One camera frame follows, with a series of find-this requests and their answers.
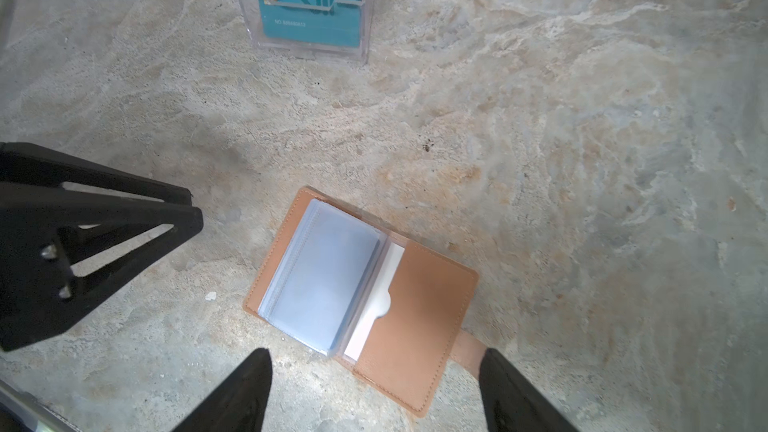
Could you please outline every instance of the tan leather wallet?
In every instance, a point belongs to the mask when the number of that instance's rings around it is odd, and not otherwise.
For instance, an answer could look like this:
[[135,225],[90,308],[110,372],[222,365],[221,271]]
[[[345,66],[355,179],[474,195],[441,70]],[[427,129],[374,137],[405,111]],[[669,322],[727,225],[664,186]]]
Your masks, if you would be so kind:
[[[245,299],[246,312],[259,317],[257,311],[264,293],[313,198],[370,223],[320,192],[303,187],[293,199],[272,249]],[[389,286],[389,312],[374,322],[355,364],[339,356],[334,359],[356,377],[422,418],[432,403],[448,357],[478,376],[485,345],[461,330],[478,274],[413,240],[371,225],[405,246]]]

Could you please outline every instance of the clear acrylic card holder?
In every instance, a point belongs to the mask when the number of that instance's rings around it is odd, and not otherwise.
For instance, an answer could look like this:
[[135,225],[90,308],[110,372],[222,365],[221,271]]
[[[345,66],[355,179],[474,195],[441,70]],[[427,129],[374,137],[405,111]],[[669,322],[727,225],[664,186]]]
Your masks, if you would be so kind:
[[278,36],[268,36],[264,31],[263,10],[260,9],[260,0],[238,0],[240,9],[243,13],[245,25],[250,36],[251,43],[255,49],[278,49],[284,50],[291,56],[303,59],[323,59],[338,58],[354,60],[361,64],[367,62],[370,46],[371,20],[373,15],[374,0],[331,0],[330,4],[326,0],[317,0],[318,4],[310,4],[309,0],[304,3],[290,2],[286,0],[261,0],[263,7],[279,7],[285,10],[305,10],[308,14],[332,14],[334,9],[340,7],[353,7],[360,9],[360,32],[359,43],[354,46],[331,45],[312,41],[308,36],[307,40],[291,40]]

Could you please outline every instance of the card holder wallet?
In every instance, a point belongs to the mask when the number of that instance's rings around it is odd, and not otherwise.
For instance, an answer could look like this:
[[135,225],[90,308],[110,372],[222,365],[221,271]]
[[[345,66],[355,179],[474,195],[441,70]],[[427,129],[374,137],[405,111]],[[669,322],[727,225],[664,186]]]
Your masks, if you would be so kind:
[[310,348],[333,355],[364,299],[386,234],[332,205],[310,201],[258,314]]
[[[264,295],[313,199],[368,222],[312,188],[300,189],[245,299],[246,312],[264,318],[259,315]],[[476,364],[470,363],[482,356],[482,343],[461,330],[478,275],[396,232],[376,228],[405,247],[389,285],[389,311],[373,323],[357,362],[342,354],[333,358],[422,418],[432,403],[448,358],[472,370]]]

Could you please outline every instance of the screw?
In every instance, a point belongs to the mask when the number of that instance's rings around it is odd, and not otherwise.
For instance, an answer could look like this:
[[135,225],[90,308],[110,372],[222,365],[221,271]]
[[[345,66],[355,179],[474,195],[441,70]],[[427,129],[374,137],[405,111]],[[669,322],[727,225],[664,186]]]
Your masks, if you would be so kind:
[[48,244],[40,251],[40,256],[45,260],[55,260],[58,258],[58,250],[53,244]]

